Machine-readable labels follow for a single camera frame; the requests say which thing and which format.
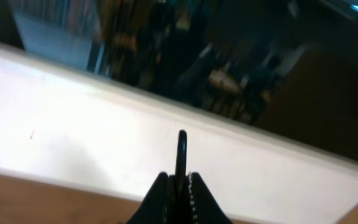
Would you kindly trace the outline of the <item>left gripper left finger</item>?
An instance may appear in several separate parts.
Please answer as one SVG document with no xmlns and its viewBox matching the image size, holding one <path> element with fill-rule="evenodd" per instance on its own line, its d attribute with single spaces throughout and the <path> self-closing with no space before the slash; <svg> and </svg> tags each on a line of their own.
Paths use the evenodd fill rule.
<svg viewBox="0 0 358 224">
<path fill-rule="evenodd" d="M 161 172 L 127 224 L 168 224 L 176 201 L 175 176 Z"/>
</svg>

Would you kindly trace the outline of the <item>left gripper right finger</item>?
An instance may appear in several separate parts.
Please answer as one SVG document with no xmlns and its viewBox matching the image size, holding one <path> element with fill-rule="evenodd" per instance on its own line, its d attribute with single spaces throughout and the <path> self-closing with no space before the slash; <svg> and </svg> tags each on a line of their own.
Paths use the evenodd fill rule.
<svg viewBox="0 0 358 224">
<path fill-rule="evenodd" d="M 196 224 L 232 224 L 224 214 L 199 173 L 187 176 L 186 193 L 189 197 L 190 221 Z"/>
</svg>

